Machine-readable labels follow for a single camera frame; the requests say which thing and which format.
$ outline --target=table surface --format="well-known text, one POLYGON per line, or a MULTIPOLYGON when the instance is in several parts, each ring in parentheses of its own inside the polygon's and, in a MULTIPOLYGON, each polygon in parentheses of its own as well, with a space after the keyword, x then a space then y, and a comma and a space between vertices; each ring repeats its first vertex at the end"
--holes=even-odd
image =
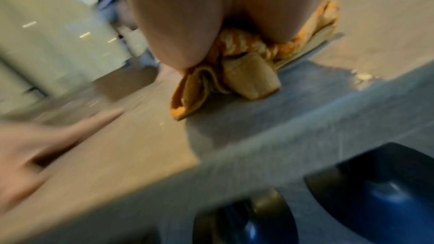
POLYGON ((129 108, 122 119, 59 159, 54 176, 0 218, 0 243, 107 241, 299 180, 432 124, 431 0, 339 2, 335 37, 282 69, 283 89, 265 100, 216 95, 176 122, 172 75, 121 103, 129 108), (358 83, 352 70, 378 79, 358 83))

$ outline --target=crumpled cloth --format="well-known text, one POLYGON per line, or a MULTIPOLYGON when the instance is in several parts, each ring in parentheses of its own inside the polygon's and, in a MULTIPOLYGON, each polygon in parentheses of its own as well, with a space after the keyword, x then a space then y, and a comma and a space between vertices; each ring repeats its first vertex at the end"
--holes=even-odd
POLYGON ((339 21, 339 5, 323 0, 298 35, 287 43, 266 44, 258 34, 224 28, 203 62, 189 68, 172 96, 170 114, 181 120, 211 93, 263 99, 281 88, 276 70, 328 40, 339 21))

